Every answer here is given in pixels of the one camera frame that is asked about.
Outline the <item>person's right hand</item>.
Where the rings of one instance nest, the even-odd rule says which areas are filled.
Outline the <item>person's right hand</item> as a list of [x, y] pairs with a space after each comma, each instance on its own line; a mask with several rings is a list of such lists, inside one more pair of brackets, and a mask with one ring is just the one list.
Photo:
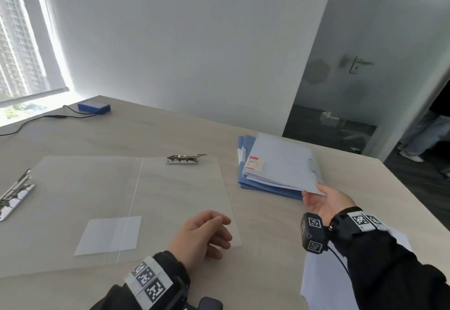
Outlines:
[[305, 190], [302, 191], [302, 199], [307, 211], [320, 216], [326, 226], [330, 224], [335, 215], [345, 210], [359, 210], [353, 199], [340, 190], [338, 199], [328, 199]]

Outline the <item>person's left forearm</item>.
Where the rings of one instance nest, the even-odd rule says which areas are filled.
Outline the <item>person's left forearm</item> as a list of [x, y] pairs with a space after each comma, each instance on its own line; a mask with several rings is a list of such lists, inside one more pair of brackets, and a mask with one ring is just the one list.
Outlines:
[[[152, 256], [164, 269], [173, 285], [157, 301], [152, 310], [183, 310], [188, 296], [190, 277], [182, 263], [169, 252]], [[142, 310], [131, 291], [124, 283], [113, 285], [108, 293], [96, 302], [90, 310]]]

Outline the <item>person's right forearm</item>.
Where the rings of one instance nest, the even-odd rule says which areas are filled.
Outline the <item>person's right forearm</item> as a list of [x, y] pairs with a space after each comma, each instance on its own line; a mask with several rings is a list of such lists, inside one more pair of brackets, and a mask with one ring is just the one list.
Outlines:
[[331, 242], [347, 258], [360, 310], [450, 310], [450, 285], [436, 267], [422, 264], [390, 232], [361, 232], [347, 213], [330, 222]]

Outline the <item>person's left hand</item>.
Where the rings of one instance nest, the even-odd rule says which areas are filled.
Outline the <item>person's left hand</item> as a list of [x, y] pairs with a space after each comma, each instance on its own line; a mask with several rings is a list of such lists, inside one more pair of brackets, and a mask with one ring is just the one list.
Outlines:
[[183, 264], [189, 275], [205, 259], [200, 259], [199, 256], [200, 237], [197, 234], [197, 215], [186, 221], [167, 249], [177, 261]]

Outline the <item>light blue folder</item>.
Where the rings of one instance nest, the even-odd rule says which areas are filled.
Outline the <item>light blue folder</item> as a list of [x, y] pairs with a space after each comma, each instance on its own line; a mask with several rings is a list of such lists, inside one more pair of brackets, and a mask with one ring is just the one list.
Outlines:
[[262, 171], [243, 169], [248, 179], [262, 184], [297, 191], [319, 193], [315, 184], [323, 183], [317, 158], [299, 142], [258, 133], [249, 156], [263, 159]]

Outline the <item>dark blue folder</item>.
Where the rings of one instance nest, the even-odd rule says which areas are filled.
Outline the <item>dark blue folder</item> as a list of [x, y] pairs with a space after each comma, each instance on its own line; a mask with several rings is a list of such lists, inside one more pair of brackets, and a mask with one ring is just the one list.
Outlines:
[[238, 173], [238, 182], [241, 188], [259, 190], [271, 194], [276, 194], [292, 199], [302, 200], [301, 191], [280, 188], [274, 186], [268, 186], [262, 184], [260, 182], [255, 182], [248, 179], [243, 175], [243, 169], [247, 158], [249, 157], [249, 153], [256, 141], [256, 137], [245, 135], [238, 137], [238, 161], [239, 161], [239, 173]]

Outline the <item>wristband with square markers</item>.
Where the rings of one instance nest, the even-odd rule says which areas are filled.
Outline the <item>wristband with square markers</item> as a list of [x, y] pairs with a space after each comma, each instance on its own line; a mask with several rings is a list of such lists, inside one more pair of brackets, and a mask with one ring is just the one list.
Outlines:
[[151, 256], [147, 256], [128, 273], [124, 282], [142, 310], [152, 310], [173, 285], [164, 269]]
[[364, 211], [354, 211], [347, 213], [347, 216], [356, 224], [361, 232], [375, 230], [390, 232], [390, 228], [373, 214]]

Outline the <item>white paper sheet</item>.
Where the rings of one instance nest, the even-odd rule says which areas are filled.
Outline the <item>white paper sheet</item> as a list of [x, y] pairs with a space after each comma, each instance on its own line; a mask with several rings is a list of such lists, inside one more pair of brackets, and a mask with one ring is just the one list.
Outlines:
[[347, 258], [329, 241], [322, 254], [307, 252], [301, 295], [310, 310], [360, 310], [348, 276]]

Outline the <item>red and white sticker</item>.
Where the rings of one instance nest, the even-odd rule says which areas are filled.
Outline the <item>red and white sticker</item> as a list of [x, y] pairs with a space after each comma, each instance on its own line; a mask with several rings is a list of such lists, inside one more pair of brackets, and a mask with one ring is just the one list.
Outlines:
[[244, 168], [247, 170], [259, 172], [259, 171], [262, 171], [264, 162], [265, 161], [263, 159], [250, 155], [249, 158], [246, 160]]

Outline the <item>white label sheet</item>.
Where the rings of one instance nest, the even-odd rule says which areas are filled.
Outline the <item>white label sheet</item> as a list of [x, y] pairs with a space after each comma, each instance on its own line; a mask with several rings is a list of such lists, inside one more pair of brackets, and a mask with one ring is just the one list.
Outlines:
[[90, 220], [74, 256], [136, 249], [141, 221], [141, 216]]

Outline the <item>right wristband with square markers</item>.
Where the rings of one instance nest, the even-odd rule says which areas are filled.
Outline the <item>right wristband with square markers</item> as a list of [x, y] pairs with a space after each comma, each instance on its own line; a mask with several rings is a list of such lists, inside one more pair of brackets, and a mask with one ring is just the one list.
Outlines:
[[347, 216], [356, 224], [361, 232], [375, 230], [390, 232], [390, 228], [373, 214], [364, 211], [354, 211], [347, 213]]

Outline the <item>small metal folder clip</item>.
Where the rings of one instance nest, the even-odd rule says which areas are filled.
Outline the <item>small metal folder clip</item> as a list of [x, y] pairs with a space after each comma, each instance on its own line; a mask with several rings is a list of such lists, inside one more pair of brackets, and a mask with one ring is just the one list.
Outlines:
[[196, 155], [171, 155], [166, 158], [166, 164], [169, 165], [197, 165], [199, 158], [206, 157], [207, 154]]

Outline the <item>left wristband with square markers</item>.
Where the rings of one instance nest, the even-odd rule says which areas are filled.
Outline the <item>left wristband with square markers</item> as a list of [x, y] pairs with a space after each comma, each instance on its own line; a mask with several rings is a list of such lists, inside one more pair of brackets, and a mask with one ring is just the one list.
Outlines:
[[142, 310], [152, 310], [173, 285], [164, 269], [151, 256], [147, 256], [128, 273], [124, 282]]

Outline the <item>frosted glass door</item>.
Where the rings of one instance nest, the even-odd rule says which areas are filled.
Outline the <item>frosted glass door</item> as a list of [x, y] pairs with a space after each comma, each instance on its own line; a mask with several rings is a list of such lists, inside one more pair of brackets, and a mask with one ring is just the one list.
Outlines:
[[385, 161], [449, 73], [450, 0], [328, 0], [294, 105], [374, 127], [361, 153]]

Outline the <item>blue rectangular box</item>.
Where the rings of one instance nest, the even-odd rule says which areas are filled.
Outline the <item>blue rectangular box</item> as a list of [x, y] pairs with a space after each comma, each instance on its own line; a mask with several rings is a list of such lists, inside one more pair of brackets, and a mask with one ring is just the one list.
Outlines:
[[111, 112], [110, 104], [87, 100], [77, 103], [77, 108], [81, 113], [85, 114], [106, 114]]

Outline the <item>white window blind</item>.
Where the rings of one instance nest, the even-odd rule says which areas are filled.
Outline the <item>white window blind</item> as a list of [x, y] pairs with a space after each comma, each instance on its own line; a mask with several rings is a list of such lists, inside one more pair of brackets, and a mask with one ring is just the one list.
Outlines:
[[0, 107], [68, 92], [44, 0], [0, 0]]

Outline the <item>large metal folder clip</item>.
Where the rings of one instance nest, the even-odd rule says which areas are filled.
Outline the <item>large metal folder clip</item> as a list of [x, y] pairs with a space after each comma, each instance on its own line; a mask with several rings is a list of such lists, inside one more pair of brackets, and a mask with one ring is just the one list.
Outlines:
[[25, 173], [14, 182], [2, 196], [0, 196], [0, 222], [5, 221], [35, 188], [35, 184], [29, 182], [31, 171], [32, 169], [27, 169]]

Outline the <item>clear plastic open folder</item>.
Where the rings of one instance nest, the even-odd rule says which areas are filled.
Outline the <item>clear plastic open folder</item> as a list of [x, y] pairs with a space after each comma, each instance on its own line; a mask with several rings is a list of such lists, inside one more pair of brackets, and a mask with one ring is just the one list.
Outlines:
[[[0, 278], [139, 261], [205, 210], [230, 217], [231, 245], [242, 245], [214, 157], [46, 156], [30, 175], [35, 188], [0, 222]], [[142, 217], [136, 249], [74, 256], [90, 220], [131, 216]]]

